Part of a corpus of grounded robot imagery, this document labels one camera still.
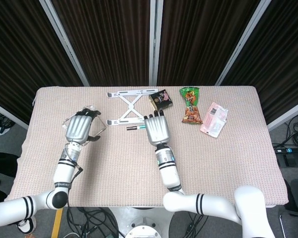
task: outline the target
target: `pen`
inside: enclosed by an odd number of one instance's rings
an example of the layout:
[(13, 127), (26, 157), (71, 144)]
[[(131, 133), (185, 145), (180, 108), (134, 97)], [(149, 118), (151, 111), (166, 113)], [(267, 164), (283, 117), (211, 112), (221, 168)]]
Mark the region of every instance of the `pen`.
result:
[(135, 125), (135, 126), (130, 126), (127, 128), (127, 130), (139, 130), (139, 129), (144, 129), (146, 125)]

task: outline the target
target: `black box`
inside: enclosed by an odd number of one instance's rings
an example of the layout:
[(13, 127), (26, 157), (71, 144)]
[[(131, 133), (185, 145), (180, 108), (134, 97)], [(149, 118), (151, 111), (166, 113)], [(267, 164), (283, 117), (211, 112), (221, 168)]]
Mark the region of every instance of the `black box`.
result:
[(165, 89), (157, 93), (149, 95), (149, 100), (154, 109), (159, 111), (172, 106), (172, 100)]

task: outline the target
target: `dark curtain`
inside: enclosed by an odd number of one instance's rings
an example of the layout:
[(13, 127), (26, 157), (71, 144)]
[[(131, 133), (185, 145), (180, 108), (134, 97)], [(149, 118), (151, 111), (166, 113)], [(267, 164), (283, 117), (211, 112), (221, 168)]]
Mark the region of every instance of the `dark curtain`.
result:
[(0, 0), (0, 106), (28, 123), (36, 91), (82, 86), (38, 0)]
[(215, 85), (259, 0), (164, 0), (158, 85)]
[(53, 0), (91, 86), (149, 84), (150, 0)]
[(272, 0), (222, 85), (255, 86), (267, 123), (298, 104), (298, 0)]

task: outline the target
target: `green snack bag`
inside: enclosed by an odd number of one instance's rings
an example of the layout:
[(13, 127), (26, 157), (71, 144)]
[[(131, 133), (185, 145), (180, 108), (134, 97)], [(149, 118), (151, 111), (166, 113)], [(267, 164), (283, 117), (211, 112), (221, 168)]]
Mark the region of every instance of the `green snack bag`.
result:
[(200, 89), (196, 87), (185, 87), (180, 89), (180, 93), (184, 97), (186, 102), (185, 115), (182, 119), (183, 123), (191, 123), (191, 124), (202, 123), (199, 109), (197, 107), (198, 99), (199, 99), (199, 91)]

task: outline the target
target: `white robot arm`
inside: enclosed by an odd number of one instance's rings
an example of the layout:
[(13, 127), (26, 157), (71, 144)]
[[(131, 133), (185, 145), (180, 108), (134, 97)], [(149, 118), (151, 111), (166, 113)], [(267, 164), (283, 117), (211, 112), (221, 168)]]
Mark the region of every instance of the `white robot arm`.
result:
[(96, 141), (100, 138), (88, 135), (91, 122), (99, 114), (99, 111), (84, 108), (72, 116), (66, 132), (69, 143), (65, 145), (54, 173), (55, 189), (34, 196), (0, 202), (0, 226), (16, 224), (21, 232), (29, 234), (36, 227), (34, 215), (38, 210), (60, 209), (66, 205), (74, 170), (78, 168), (76, 176), (82, 171), (77, 165), (81, 147), (87, 141)]
[(235, 193), (235, 206), (226, 198), (207, 194), (185, 195), (176, 169), (171, 148), (170, 132), (161, 110), (154, 116), (144, 117), (147, 136), (156, 146), (156, 158), (162, 182), (170, 192), (163, 198), (163, 205), (170, 212), (189, 211), (234, 221), (242, 225), (243, 238), (274, 238), (266, 214), (263, 193), (252, 186), (239, 187)]

